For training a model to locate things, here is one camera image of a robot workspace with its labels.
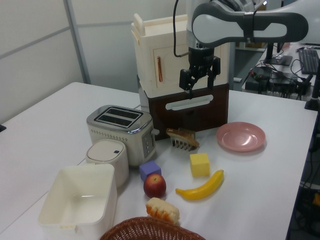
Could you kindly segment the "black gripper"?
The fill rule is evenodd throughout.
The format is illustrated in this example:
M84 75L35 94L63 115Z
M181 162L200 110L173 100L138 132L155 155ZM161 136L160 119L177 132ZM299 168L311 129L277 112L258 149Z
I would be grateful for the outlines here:
M207 87L213 89L214 81L220 74L220 58L214 56L213 48L191 48L188 61L189 69L181 69L179 87L183 89L191 100L194 97L193 87L198 79L193 75L207 75Z

